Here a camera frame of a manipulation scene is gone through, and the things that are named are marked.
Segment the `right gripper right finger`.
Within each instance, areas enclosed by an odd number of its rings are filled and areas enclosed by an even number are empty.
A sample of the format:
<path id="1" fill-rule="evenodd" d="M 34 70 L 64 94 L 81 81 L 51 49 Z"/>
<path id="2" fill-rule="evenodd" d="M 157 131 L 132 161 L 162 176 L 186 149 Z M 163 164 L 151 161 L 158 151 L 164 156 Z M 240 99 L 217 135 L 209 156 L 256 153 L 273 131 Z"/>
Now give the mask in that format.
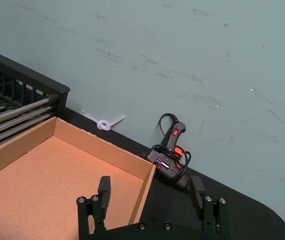
<path id="1" fill-rule="evenodd" d="M 191 176 L 189 195 L 201 229 L 195 231 L 197 237 L 228 237 L 229 214 L 228 204 L 224 197 L 214 197 L 206 192 L 199 176 Z"/>

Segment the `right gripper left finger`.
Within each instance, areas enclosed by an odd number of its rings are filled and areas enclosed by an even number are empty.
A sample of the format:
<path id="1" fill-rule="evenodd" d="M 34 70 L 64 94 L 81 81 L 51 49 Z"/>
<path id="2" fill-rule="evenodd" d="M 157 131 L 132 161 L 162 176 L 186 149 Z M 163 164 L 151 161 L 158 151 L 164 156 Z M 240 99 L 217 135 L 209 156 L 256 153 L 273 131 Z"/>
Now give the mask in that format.
<path id="1" fill-rule="evenodd" d="M 94 233 L 106 231 L 104 220 L 111 198 L 111 177 L 102 176 L 100 178 L 97 194 L 90 198 L 80 196 L 76 200 L 78 218 L 78 237 L 80 240 L 90 238 L 89 216 L 93 217 Z"/>

